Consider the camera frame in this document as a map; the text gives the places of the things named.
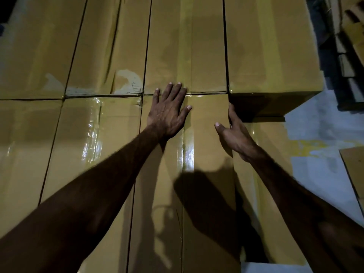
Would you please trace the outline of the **person's right forearm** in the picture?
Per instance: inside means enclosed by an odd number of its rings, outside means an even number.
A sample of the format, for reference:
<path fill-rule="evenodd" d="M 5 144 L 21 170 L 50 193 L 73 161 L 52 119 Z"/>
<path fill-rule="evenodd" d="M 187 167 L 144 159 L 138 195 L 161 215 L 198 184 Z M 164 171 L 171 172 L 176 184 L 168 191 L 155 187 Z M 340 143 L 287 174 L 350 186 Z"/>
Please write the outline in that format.
<path fill-rule="evenodd" d="M 303 187 L 256 144 L 241 155 L 261 178 L 314 273 L 364 273 L 364 227 Z"/>

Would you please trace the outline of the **person's left forearm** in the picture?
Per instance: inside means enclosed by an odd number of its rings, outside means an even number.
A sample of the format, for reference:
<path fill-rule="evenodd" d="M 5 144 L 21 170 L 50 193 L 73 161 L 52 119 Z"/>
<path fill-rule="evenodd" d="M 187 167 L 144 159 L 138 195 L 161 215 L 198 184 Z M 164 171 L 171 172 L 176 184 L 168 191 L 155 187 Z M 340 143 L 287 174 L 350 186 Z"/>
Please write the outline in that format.
<path fill-rule="evenodd" d="M 77 273 L 103 239 L 157 144 L 176 133 L 151 124 L 45 200 L 0 239 L 0 273 Z"/>

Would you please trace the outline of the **taped brown cardboard box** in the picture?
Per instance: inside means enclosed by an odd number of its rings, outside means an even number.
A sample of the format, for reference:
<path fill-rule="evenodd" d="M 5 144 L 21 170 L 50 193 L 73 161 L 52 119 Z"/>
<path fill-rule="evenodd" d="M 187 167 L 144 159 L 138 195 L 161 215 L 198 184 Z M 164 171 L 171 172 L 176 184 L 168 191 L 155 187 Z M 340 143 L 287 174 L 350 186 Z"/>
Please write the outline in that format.
<path fill-rule="evenodd" d="M 190 95 L 184 128 L 158 144 L 135 184 L 128 273 L 240 273 L 227 94 Z"/>

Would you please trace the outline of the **stack of brown cardboard boxes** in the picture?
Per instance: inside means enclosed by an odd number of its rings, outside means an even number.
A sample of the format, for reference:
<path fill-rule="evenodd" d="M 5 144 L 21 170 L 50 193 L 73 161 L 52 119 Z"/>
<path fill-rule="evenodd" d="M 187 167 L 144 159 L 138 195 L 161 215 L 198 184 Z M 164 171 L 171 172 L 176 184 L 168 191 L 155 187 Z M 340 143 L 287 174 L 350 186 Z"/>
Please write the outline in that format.
<path fill-rule="evenodd" d="M 0 237 L 136 138 L 170 82 L 285 115 L 324 88 L 306 1 L 19 0 L 0 38 Z M 127 272 L 136 180 L 78 271 Z"/>

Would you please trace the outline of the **person's right hand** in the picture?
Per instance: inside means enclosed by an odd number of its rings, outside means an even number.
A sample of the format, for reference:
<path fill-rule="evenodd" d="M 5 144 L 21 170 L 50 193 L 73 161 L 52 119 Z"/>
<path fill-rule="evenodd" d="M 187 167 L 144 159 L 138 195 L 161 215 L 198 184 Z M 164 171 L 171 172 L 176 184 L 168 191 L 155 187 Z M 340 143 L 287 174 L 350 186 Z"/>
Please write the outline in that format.
<path fill-rule="evenodd" d="M 257 161 L 261 157 L 261 150 L 236 114 L 234 105 L 231 103 L 229 103 L 228 118 L 230 121 L 230 136 L 220 137 L 222 144 L 237 152 L 248 163 Z"/>

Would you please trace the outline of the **wooden pallet pile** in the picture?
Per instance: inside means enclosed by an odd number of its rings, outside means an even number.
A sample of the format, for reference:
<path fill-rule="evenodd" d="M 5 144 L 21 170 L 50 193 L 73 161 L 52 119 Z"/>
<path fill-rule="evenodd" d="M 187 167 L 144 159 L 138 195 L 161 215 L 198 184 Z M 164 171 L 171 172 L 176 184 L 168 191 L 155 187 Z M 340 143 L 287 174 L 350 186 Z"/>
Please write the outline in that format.
<path fill-rule="evenodd" d="M 319 1 L 338 64 L 338 109 L 364 112 L 364 0 Z"/>

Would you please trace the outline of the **person's left hand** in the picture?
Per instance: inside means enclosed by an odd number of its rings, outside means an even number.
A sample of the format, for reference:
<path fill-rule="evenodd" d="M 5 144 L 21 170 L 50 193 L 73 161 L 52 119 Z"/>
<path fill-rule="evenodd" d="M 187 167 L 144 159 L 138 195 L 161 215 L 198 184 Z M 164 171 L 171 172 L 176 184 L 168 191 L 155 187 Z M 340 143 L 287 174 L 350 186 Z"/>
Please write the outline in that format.
<path fill-rule="evenodd" d="M 167 141 L 174 137 L 183 127 L 185 122 L 179 122 L 178 116 L 183 106 L 187 89 L 182 87 L 182 103 L 170 101 L 171 87 L 175 85 L 170 82 L 167 84 L 162 95 L 159 93 L 159 102 L 153 106 L 147 117 L 147 130 L 157 137 L 158 142 Z"/>

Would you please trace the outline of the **flat cardboard sheet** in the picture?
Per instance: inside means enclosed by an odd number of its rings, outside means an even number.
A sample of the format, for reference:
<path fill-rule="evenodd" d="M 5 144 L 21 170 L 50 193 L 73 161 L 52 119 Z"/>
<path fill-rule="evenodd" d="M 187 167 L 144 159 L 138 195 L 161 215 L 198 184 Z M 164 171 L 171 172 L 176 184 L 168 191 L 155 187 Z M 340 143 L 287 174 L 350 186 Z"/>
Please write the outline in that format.
<path fill-rule="evenodd" d="M 364 216 L 364 146 L 345 148 L 339 152 Z"/>

